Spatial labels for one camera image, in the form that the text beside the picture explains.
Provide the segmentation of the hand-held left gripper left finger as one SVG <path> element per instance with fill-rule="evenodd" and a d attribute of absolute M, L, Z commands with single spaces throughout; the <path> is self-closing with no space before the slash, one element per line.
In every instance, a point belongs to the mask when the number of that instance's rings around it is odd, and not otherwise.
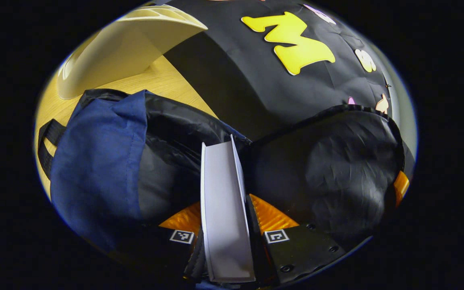
<path fill-rule="evenodd" d="M 118 240 L 111 257 L 146 283 L 200 282 L 205 270 L 200 202 L 160 224 L 139 224 Z"/>

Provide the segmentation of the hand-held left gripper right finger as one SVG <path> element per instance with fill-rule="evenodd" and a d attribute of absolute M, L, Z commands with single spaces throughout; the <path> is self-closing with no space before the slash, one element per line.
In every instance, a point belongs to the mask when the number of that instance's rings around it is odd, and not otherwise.
<path fill-rule="evenodd" d="M 300 282 L 346 254 L 315 224 L 299 224 L 257 196 L 247 196 L 247 209 L 254 269 L 262 288 L 282 288 Z"/>

